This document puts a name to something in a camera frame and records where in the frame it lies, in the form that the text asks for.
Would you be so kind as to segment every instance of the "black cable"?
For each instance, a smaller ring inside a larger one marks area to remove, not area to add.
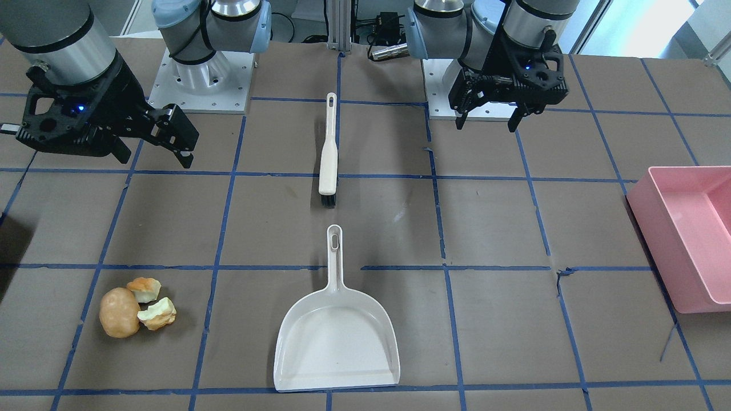
[[[392,22],[394,20],[398,21],[398,19],[399,18],[402,18],[402,17],[406,17],[406,16],[405,15],[397,15],[396,17],[391,17],[390,19],[381,22],[381,26],[373,34],[373,40],[370,41],[370,42],[368,42],[368,52],[366,53],[366,55],[368,56],[368,59],[369,60],[374,61],[373,60],[373,56],[371,55],[371,50],[373,49],[373,44],[376,42],[376,40],[378,40],[378,35],[381,34],[381,29],[383,29],[384,26],[386,26],[386,23],[390,23],[390,22]]]
[[[327,0],[322,0],[322,14],[325,16],[325,35],[330,38],[330,22],[327,21]]]
[[[272,15],[280,15],[280,16],[282,16],[282,17],[286,18],[287,20],[289,20],[289,24],[291,24],[291,25],[292,25],[292,36],[291,36],[291,37],[289,38],[289,41],[288,41],[288,43],[291,43],[291,42],[292,42],[292,40],[294,40],[294,39],[295,39],[295,22],[294,22],[294,21],[292,21],[292,19],[291,19],[291,18],[289,18],[289,16],[288,16],[288,15],[285,15],[285,14],[283,14],[283,13],[280,13],[280,12],[273,12],[273,13],[272,13]],[[274,37],[274,30],[272,30],[272,34],[271,34],[271,35],[269,36],[269,40],[271,40],[271,39],[272,39],[272,37]]]
[[[205,19],[208,17],[208,13],[211,12],[211,9],[213,8],[213,0],[208,0],[208,6],[205,7],[205,9],[201,9],[200,14],[200,22],[198,23],[198,27],[193,31],[193,34],[183,43],[183,45],[177,49],[174,53],[171,53],[169,57],[171,59],[174,59],[178,54],[181,53],[181,51],[185,50],[186,47],[190,45],[190,43],[193,42],[195,37],[200,33],[200,31],[203,29],[203,25],[205,24]]]
[[[327,42],[327,36],[324,34],[312,34],[310,36],[305,37],[304,40],[302,40],[303,43],[324,43]]]

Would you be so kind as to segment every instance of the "metal base plate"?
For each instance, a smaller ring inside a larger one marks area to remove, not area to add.
[[[232,51],[224,51],[223,54],[232,65],[227,87],[215,94],[197,95],[190,94],[176,82],[173,75],[174,61],[168,57],[170,52],[165,49],[148,103],[155,108],[175,103],[186,113],[246,114],[251,75],[254,72],[254,54]]]
[[[458,114],[450,107],[449,93],[454,79],[444,81],[444,74],[452,63],[450,59],[422,60],[424,86],[429,101],[429,118],[433,120],[454,120]],[[507,103],[486,103],[469,112],[467,121],[508,121],[514,106]]]

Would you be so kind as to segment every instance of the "white brush handle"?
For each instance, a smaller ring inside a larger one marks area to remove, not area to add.
[[[338,184],[338,146],[335,143],[335,126],[338,114],[338,96],[327,95],[327,119],[325,120],[325,144],[320,157],[319,193],[334,195]]]

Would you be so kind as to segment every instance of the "metal pole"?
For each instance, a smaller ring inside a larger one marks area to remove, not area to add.
[[[351,0],[327,0],[327,21],[330,24],[327,46],[350,53]]]
[[[717,66],[719,61],[731,50],[731,31],[703,58],[706,66]]]
[[[584,49],[586,43],[589,41],[589,37],[591,37],[591,35],[594,33],[596,27],[599,25],[599,22],[602,21],[602,18],[607,13],[607,10],[609,10],[609,6],[611,5],[612,0],[599,0],[599,3],[594,9],[594,12],[591,13],[589,20],[586,22],[586,25],[581,30],[581,33],[579,33],[579,37],[576,39],[576,42],[574,43],[574,46],[571,47],[571,51],[569,53],[581,53],[581,50]]]

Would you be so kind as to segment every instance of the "silver cylinder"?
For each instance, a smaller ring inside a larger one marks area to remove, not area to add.
[[[514,42],[529,48],[540,48],[543,43],[544,29],[551,27],[556,32],[556,41],[564,32],[568,18],[563,20],[549,20],[532,15],[519,4],[517,0],[513,0],[510,8],[505,15],[503,29],[510,39]]]
[[[239,17],[256,9],[262,0],[216,0],[211,11],[226,17]]]
[[[464,8],[462,0],[414,0],[414,4],[432,12],[458,12]]]
[[[214,94],[226,88],[231,78],[231,63],[220,51],[211,60],[201,64],[174,63],[178,87],[198,96]]]
[[[89,32],[71,45],[48,53],[21,53],[31,64],[45,62],[51,83],[72,86],[99,77],[112,64],[116,52],[104,27],[95,19]]]
[[[1,0],[0,33],[14,46],[42,47],[74,34],[90,10],[79,0]]]

